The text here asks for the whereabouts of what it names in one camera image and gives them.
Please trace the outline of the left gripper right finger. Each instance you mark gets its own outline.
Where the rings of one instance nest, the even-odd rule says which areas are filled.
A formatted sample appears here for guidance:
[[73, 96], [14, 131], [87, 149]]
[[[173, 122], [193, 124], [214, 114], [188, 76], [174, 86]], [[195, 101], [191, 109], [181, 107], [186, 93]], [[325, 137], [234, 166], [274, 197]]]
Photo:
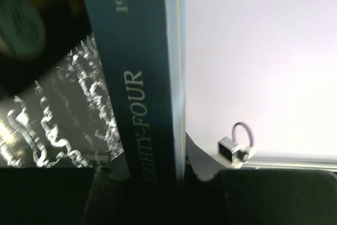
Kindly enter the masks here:
[[186, 224], [336, 224], [336, 174], [229, 169], [186, 138]]

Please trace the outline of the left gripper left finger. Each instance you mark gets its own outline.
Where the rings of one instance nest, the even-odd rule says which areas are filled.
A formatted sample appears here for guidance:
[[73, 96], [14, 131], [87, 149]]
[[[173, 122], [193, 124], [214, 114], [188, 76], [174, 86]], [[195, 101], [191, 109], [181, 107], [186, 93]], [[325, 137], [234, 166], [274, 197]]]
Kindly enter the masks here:
[[1, 169], [1, 224], [131, 224], [128, 171]]

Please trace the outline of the black back-cover book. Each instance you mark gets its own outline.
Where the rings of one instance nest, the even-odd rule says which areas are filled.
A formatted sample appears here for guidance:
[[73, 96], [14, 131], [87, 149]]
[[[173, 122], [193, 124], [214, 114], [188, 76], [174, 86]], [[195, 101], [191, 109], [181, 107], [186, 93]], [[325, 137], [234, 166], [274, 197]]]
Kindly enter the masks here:
[[1, 90], [25, 90], [91, 33], [84, 0], [1, 0]]

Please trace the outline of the dark blue 1984 book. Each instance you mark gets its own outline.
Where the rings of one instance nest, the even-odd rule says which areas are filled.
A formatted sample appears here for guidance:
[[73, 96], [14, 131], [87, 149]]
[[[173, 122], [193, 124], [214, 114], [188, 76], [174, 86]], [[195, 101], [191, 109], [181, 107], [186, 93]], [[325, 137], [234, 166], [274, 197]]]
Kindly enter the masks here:
[[185, 0], [84, 0], [132, 177], [175, 193], [185, 170]]

